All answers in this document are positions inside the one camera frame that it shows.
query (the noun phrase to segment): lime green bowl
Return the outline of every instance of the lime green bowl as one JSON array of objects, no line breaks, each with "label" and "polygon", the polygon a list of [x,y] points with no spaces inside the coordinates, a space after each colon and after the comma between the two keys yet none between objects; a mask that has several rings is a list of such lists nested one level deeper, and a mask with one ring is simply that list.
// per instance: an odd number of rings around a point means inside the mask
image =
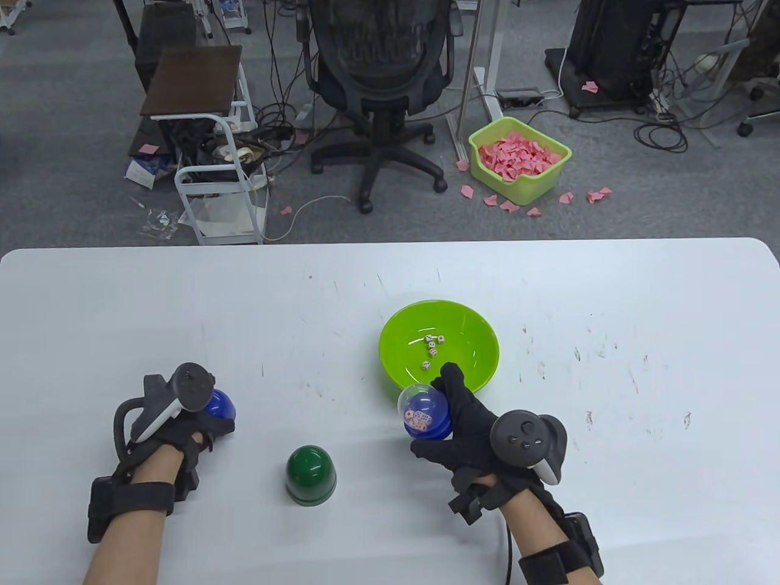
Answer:
[{"label": "lime green bowl", "polygon": [[[426,335],[443,335],[430,357]],[[399,388],[438,376],[441,366],[454,362],[466,376],[466,386],[481,390],[498,368],[498,340],[490,324],[476,311],[448,300],[424,300],[393,315],[379,337],[379,358]],[[431,363],[425,371],[423,362]]]}]

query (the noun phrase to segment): box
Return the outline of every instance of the box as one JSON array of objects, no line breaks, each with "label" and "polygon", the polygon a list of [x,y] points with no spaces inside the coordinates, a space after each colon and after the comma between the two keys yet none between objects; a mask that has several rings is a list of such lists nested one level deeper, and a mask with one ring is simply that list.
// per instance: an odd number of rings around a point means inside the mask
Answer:
[{"label": "box", "polygon": [[[536,140],[541,147],[549,148],[550,152],[560,154],[563,159],[540,175],[533,177],[521,175],[514,183],[507,183],[501,176],[496,175],[482,164],[479,150],[480,147],[490,146],[501,138],[506,138],[512,131],[528,140]],[[472,177],[516,205],[528,205],[552,189],[558,182],[563,167],[572,157],[572,151],[569,147],[545,136],[527,124],[523,124],[518,119],[508,116],[488,124],[469,136],[469,144],[471,145],[470,168]]]}]

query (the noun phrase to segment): black glove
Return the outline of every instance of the black glove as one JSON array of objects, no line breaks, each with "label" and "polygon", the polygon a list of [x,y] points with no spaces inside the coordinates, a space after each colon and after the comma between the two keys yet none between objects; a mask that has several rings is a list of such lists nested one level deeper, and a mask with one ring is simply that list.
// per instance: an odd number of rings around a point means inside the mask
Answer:
[{"label": "black glove", "polygon": [[467,486],[459,485],[459,474],[461,480],[465,477],[469,482],[477,477],[495,474],[499,489],[493,487],[488,490],[482,486],[477,489],[477,493],[483,497],[493,491],[493,497],[488,501],[494,505],[483,504],[485,508],[493,509],[503,505],[514,495],[530,489],[554,518],[562,518],[563,510],[544,489],[534,471],[510,466],[495,455],[490,443],[490,431],[498,417],[485,408],[465,386],[460,368],[454,363],[445,363],[441,367],[441,377],[433,380],[431,386],[447,397],[452,418],[452,439],[415,439],[410,446],[412,453],[452,471],[452,485],[460,493]]},{"label": "black glove", "polygon": [[[190,491],[197,489],[199,480],[195,467],[198,454],[206,448],[213,450],[215,439],[230,434],[235,429],[236,423],[233,419],[214,417],[205,409],[195,413],[183,410],[176,418],[165,421],[146,441],[130,442],[126,453],[120,456],[113,477],[128,480],[132,471],[162,445],[171,445],[184,454],[184,461],[175,481],[175,499],[181,502]],[[203,435],[202,443],[199,444],[193,439],[195,433]]]}]

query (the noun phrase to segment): cart wheel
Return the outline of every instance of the cart wheel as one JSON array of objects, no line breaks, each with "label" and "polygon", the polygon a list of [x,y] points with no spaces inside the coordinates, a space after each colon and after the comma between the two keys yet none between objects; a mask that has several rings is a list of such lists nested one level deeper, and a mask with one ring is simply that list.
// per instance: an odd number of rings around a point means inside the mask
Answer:
[{"label": "cart wheel", "polygon": [[736,129],[736,133],[739,134],[742,138],[747,138],[750,136],[750,134],[753,133],[753,124],[742,122]]}]

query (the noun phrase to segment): chair backrest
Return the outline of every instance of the chair backrest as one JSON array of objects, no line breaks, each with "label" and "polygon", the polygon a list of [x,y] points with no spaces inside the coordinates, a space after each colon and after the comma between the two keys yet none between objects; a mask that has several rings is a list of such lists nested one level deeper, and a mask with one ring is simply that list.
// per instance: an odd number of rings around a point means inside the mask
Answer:
[{"label": "chair backrest", "polygon": [[310,0],[317,47],[344,89],[347,111],[406,99],[424,110],[423,85],[447,36],[451,0]]}]

